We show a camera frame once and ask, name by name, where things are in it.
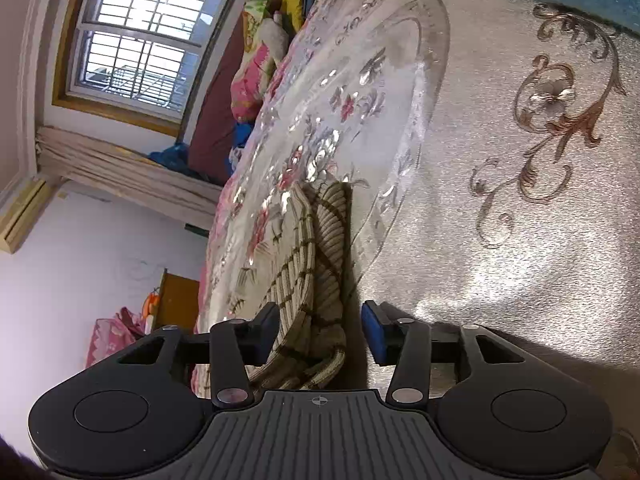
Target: curtain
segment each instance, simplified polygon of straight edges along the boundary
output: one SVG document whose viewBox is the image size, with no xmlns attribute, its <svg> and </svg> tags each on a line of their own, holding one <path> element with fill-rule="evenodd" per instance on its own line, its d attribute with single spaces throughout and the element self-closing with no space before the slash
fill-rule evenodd
<svg viewBox="0 0 640 480">
<path fill-rule="evenodd" d="M 36 134 L 40 170 L 96 187 L 210 230 L 222 188 L 168 170 L 139 153 L 56 128 Z"/>
</svg>

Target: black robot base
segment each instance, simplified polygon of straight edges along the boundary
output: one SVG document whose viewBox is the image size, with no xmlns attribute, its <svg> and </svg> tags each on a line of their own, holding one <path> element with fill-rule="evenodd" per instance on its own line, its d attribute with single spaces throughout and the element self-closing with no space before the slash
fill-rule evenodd
<svg viewBox="0 0 640 480">
<path fill-rule="evenodd" d="M 244 365 L 271 351 L 270 303 L 209 334 L 163 327 L 59 384 L 31 410 L 33 447 L 55 475 L 77 479 L 597 478 L 611 419 L 586 386 L 481 326 L 432 335 L 388 313 L 362 305 L 375 362 L 396 366 L 385 400 L 377 390 L 255 399 Z M 458 383 L 430 399 L 436 362 L 454 363 Z M 187 386 L 206 363 L 211 400 Z"/>
</svg>

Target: crosshair logo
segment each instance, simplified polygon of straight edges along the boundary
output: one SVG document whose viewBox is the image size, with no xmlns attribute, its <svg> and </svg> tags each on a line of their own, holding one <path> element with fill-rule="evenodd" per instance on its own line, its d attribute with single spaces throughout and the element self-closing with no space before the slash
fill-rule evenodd
<svg viewBox="0 0 640 480">
<path fill-rule="evenodd" d="M 311 402 L 314 403 L 316 406 L 324 406 L 326 403 L 329 402 L 329 399 L 323 396 L 317 396 L 311 399 Z"/>
</svg>

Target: floral tablecloth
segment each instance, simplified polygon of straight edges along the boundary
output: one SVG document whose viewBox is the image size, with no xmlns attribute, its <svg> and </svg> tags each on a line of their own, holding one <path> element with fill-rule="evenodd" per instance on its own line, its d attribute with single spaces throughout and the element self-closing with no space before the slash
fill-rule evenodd
<svg viewBox="0 0 640 480">
<path fill-rule="evenodd" d="M 531 0 L 319 0 L 224 190 L 199 330 L 233 315 L 291 183 L 332 174 L 352 189 L 341 386 L 385 391 L 358 305 L 387 301 L 509 334 L 640 434 L 639 64 L 636 38 Z"/>
</svg>

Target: pillow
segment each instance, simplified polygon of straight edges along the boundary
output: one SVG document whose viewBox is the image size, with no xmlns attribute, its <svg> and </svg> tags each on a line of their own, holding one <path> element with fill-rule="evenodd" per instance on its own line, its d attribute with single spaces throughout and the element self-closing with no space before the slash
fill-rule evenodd
<svg viewBox="0 0 640 480">
<path fill-rule="evenodd" d="M 126 307 L 109 319 L 96 319 L 85 368 L 135 343 L 145 335 L 144 327 L 140 316 Z"/>
<path fill-rule="evenodd" d="M 271 18 L 262 20 L 250 52 L 231 83 L 231 113 L 239 123 L 255 120 L 269 81 L 287 53 L 289 37 Z"/>
<path fill-rule="evenodd" d="M 254 36 L 262 23 L 269 0 L 247 0 L 242 10 L 242 35 L 244 36 L 244 51 L 249 52 L 254 43 Z"/>
<path fill-rule="evenodd" d="M 305 19 L 302 17 L 302 0 L 282 0 L 282 27 L 290 37 L 302 28 Z"/>
</svg>

